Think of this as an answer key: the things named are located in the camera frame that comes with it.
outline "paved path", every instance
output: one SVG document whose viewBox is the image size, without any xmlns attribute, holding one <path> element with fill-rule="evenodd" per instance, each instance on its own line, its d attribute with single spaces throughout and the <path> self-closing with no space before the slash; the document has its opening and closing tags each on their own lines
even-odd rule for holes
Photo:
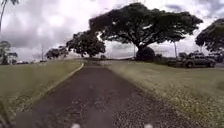
<svg viewBox="0 0 224 128">
<path fill-rule="evenodd" d="M 17 128 L 198 128 L 110 70 L 86 65 L 15 118 Z"/>
</svg>

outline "lawn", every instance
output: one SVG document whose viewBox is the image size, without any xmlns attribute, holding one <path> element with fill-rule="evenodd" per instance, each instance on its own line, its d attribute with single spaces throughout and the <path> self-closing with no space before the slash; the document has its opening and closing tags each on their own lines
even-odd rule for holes
<svg viewBox="0 0 224 128">
<path fill-rule="evenodd" d="M 81 66 L 76 61 L 0 66 L 0 101 L 10 115 L 23 110 Z"/>
<path fill-rule="evenodd" d="M 180 69 L 127 61 L 103 64 L 186 117 L 209 128 L 224 127 L 224 68 Z"/>
</svg>

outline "car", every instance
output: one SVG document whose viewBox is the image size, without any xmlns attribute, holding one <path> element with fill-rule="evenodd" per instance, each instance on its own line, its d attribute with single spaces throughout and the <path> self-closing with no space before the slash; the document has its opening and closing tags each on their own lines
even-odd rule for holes
<svg viewBox="0 0 224 128">
<path fill-rule="evenodd" d="M 215 67 L 216 61 L 212 58 L 205 57 L 204 55 L 192 55 L 178 61 L 181 66 L 193 68 L 197 66 Z"/>
</svg>

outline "sky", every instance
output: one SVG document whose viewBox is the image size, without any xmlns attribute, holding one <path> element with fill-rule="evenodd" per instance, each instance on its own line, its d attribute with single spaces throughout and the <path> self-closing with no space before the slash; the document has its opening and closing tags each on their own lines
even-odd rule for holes
<svg viewBox="0 0 224 128">
<path fill-rule="evenodd" d="M 88 20 L 94 16 L 119 8 L 134 0 L 20 0 L 18 5 L 8 4 L 3 19 L 0 40 L 11 43 L 19 60 L 40 59 L 41 51 L 65 45 L 77 32 L 89 29 Z M 178 52 L 198 50 L 195 37 L 217 18 L 224 17 L 224 0 L 139 0 L 149 9 L 171 12 L 189 11 L 201 18 L 192 36 L 177 42 Z M 106 56 L 123 58 L 133 56 L 133 45 L 105 42 Z M 168 42 L 151 44 L 157 53 L 174 56 L 174 45 Z"/>
</svg>

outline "large tree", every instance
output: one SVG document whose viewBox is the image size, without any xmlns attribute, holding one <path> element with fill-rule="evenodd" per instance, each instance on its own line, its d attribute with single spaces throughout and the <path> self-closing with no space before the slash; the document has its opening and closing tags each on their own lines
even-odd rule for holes
<svg viewBox="0 0 224 128">
<path fill-rule="evenodd" d="M 92 18 L 89 25 L 103 40 L 133 43 L 141 51 L 152 43 L 184 39 L 202 22 L 189 12 L 149 10 L 140 3 L 133 3 Z"/>
<path fill-rule="evenodd" d="M 196 38 L 196 44 L 205 46 L 209 51 L 224 49 L 224 19 L 214 21 Z"/>
<path fill-rule="evenodd" d="M 67 47 L 82 57 L 86 54 L 89 57 L 94 57 L 99 53 L 105 53 L 104 42 L 100 41 L 91 31 L 74 34 L 73 39 L 67 42 Z"/>
<path fill-rule="evenodd" d="M 1 16 L 0 16 L 0 33 L 1 33 L 1 29 L 2 29 L 2 19 L 3 19 L 3 15 L 5 13 L 5 7 L 7 5 L 8 2 L 11 2 L 13 5 L 18 4 L 19 0 L 3 0 L 1 5 L 2 5 L 2 10 L 1 10 Z"/>
</svg>

